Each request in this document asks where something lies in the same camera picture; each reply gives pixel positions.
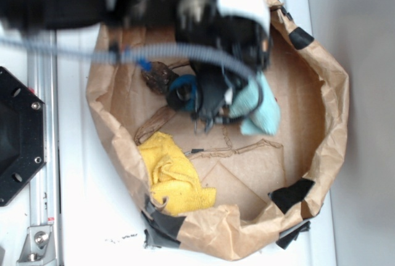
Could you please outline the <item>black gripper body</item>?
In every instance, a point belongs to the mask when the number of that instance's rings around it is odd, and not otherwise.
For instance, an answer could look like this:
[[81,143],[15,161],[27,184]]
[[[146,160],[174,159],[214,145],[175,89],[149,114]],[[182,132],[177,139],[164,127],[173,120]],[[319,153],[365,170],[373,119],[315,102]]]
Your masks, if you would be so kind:
[[257,74],[264,72],[270,54],[270,11],[264,0],[181,0],[177,10],[176,39],[225,51],[249,66],[254,78],[229,71],[225,64],[192,60],[199,99],[193,120],[204,122],[206,131],[215,124],[239,123],[247,115],[231,118],[229,109],[236,95],[253,81],[262,103]]

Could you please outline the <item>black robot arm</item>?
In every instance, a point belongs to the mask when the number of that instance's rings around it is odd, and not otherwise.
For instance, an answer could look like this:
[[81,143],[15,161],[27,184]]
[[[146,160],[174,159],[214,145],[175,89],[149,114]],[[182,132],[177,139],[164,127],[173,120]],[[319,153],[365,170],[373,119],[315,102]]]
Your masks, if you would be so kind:
[[274,135],[280,108],[264,76],[270,54],[270,11],[264,0],[1,0],[1,19],[24,32],[81,28],[173,26],[175,43],[140,52],[113,51],[101,62],[128,61],[152,70],[148,59],[187,58],[193,70],[156,80],[168,106],[205,131],[239,123],[244,135]]

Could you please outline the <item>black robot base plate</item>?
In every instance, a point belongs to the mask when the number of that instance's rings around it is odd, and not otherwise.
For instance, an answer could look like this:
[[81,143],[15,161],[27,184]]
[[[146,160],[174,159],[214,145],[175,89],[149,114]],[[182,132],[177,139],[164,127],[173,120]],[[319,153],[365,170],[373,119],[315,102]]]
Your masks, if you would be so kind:
[[46,163],[44,102],[1,67],[1,206],[5,207]]

